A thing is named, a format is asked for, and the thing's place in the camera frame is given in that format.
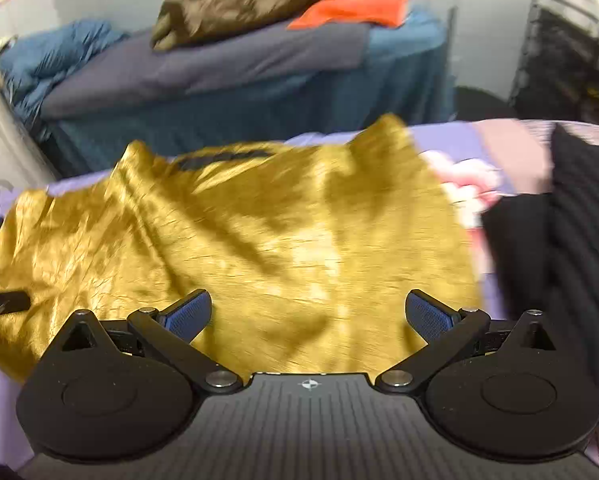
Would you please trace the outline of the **golden satin jacket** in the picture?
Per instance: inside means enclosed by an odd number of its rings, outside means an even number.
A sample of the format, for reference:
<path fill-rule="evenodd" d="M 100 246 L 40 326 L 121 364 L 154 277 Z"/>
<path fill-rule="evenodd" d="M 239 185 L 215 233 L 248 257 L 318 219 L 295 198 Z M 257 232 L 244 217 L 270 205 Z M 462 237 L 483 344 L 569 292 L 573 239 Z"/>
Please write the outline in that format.
<path fill-rule="evenodd" d="M 408 292 L 477 307 L 470 239 L 392 115 L 345 144 L 206 148 L 177 160 L 131 143 L 112 173 L 22 193 L 0 229 L 0 369 L 26 379 L 72 312 L 102 320 L 210 293 L 197 348 L 236 374 L 379 374 L 418 351 Z"/>

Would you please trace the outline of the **black knit garment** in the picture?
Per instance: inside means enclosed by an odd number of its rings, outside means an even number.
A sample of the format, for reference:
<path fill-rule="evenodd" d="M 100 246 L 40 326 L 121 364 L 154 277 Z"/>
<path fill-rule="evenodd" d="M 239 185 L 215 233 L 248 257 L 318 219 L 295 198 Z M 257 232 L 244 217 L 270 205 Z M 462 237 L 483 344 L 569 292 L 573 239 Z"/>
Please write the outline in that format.
<path fill-rule="evenodd" d="M 599 145 L 555 125 L 549 191 L 482 215 L 510 312 L 547 312 L 599 389 Z"/>

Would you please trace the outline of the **blue crumpled blanket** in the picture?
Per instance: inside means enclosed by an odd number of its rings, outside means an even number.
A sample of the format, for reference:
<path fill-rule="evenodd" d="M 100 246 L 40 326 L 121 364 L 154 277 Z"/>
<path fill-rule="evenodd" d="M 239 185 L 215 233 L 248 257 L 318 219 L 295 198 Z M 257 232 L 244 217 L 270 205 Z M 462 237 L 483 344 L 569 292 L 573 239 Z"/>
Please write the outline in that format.
<path fill-rule="evenodd" d="M 39 115 L 50 92 L 124 38 L 126 34 L 108 21 L 78 20 L 20 37 L 0 53 L 4 96 L 35 138 L 46 138 Z"/>

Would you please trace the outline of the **black round stool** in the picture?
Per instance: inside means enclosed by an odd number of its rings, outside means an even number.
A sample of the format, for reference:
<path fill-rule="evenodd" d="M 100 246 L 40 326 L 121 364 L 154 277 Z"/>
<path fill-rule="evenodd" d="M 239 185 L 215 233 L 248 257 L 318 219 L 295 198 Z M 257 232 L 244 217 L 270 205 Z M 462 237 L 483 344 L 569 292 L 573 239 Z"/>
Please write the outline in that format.
<path fill-rule="evenodd" d="M 457 87 L 455 102 L 456 120 L 459 122 L 517 117 L 514 108 L 507 101 L 483 89 Z"/>

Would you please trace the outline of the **blue covered bed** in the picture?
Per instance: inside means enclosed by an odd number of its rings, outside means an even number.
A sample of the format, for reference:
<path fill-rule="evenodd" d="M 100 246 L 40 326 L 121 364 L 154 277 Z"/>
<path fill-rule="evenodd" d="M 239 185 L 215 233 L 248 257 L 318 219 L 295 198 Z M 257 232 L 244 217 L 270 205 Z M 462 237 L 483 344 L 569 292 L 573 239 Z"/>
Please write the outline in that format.
<path fill-rule="evenodd" d="M 156 52 L 116 42 L 44 99 L 39 145 L 65 177 L 113 167 L 132 141 L 174 156 L 204 146 L 358 131 L 393 113 L 409 125 L 453 115 L 447 30 L 421 8 L 385 28 L 332 23 Z"/>

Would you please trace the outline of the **olive green jacket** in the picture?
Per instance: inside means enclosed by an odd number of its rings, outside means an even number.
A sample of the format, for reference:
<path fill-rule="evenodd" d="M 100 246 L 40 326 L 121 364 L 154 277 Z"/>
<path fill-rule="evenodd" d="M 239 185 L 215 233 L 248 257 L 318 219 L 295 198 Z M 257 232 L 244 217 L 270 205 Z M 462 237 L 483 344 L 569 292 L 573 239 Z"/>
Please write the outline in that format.
<path fill-rule="evenodd" d="M 152 32 L 156 51 L 208 44 L 288 20 L 320 0 L 165 0 Z"/>

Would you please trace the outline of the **orange folded cloth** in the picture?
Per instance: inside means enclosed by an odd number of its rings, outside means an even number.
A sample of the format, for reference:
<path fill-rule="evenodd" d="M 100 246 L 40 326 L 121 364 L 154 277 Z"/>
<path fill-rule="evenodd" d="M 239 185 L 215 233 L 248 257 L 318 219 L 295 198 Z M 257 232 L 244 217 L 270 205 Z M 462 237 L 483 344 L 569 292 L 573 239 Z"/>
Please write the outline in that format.
<path fill-rule="evenodd" d="M 406 23 L 409 0 L 320 0 L 287 25 L 301 30 L 330 23 L 372 24 L 398 28 Z"/>

